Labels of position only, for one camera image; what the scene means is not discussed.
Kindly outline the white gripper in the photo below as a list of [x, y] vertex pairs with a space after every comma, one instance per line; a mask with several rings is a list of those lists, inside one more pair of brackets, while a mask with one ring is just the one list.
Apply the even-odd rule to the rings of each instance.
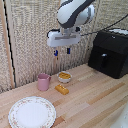
[[[80, 41], [80, 28], [52, 29], [47, 33], [47, 45], [58, 47], [77, 44]], [[67, 54], [71, 54], [71, 49], [67, 48]], [[54, 56], [58, 56], [58, 50], [54, 51]]]

